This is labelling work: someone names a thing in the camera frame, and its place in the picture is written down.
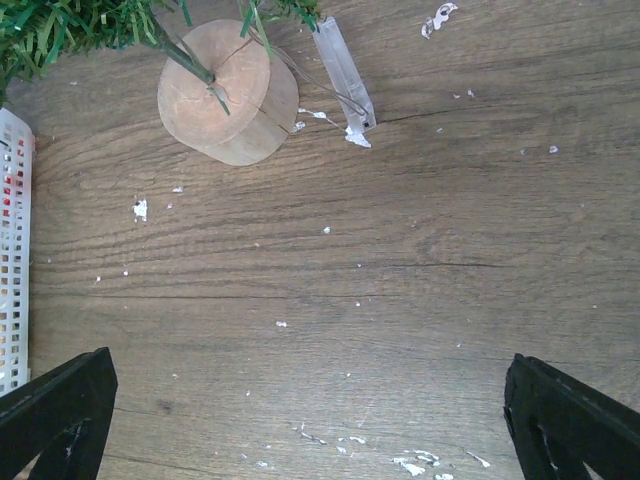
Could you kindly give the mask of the white perforated plastic basket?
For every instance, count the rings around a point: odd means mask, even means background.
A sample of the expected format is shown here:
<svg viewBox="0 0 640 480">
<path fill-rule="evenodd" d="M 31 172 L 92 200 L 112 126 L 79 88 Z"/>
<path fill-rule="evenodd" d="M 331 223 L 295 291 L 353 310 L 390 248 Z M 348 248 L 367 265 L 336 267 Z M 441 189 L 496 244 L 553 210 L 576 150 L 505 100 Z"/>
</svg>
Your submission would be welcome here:
<svg viewBox="0 0 640 480">
<path fill-rule="evenodd" d="M 29 381 L 29 273 L 32 160 L 30 127 L 1 110 L 1 330 L 3 396 Z"/>
</svg>

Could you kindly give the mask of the clear plastic battery box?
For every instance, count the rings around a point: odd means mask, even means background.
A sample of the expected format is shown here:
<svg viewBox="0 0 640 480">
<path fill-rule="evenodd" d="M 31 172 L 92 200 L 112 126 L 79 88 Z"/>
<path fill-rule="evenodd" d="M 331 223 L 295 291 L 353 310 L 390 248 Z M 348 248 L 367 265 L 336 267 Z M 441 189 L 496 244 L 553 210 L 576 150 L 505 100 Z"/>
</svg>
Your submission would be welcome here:
<svg viewBox="0 0 640 480">
<path fill-rule="evenodd" d="M 373 102 L 334 17 L 318 23 L 313 39 L 334 91 L 338 94 L 348 128 L 364 134 L 376 127 Z"/>
</svg>

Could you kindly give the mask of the small green christmas tree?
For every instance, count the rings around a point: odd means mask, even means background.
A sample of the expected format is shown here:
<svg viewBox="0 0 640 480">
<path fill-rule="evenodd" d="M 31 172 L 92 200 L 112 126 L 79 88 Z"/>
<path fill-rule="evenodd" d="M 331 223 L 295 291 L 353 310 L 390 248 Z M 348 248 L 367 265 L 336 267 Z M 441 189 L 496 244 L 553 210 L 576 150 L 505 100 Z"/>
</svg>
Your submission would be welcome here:
<svg viewBox="0 0 640 480">
<path fill-rule="evenodd" d="M 217 75 L 182 39 L 173 40 L 154 10 L 180 9 L 192 24 L 185 1 L 3 1 L 1 3 L 1 103 L 12 80 L 45 76 L 61 55 L 123 50 L 145 45 L 158 50 L 197 78 L 226 115 L 231 111 Z"/>
</svg>

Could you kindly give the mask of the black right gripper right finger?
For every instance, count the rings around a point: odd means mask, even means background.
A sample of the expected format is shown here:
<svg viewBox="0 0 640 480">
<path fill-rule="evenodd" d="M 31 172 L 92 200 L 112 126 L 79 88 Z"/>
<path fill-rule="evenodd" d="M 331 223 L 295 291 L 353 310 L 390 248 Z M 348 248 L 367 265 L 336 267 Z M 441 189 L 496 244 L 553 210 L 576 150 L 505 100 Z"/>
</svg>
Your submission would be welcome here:
<svg viewBox="0 0 640 480">
<path fill-rule="evenodd" d="M 540 359 L 514 356 L 504 418 L 526 479 L 639 477 L 639 413 Z"/>
</svg>

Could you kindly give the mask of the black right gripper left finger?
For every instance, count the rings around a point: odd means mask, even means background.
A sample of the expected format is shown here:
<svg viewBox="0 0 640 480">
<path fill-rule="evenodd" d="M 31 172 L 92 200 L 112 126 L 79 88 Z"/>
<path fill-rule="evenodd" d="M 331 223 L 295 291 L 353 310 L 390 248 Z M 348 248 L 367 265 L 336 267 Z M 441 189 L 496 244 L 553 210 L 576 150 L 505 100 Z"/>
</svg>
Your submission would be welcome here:
<svg viewBox="0 0 640 480">
<path fill-rule="evenodd" d="M 118 380 L 107 347 L 86 352 L 1 398 L 1 477 L 95 479 Z"/>
</svg>

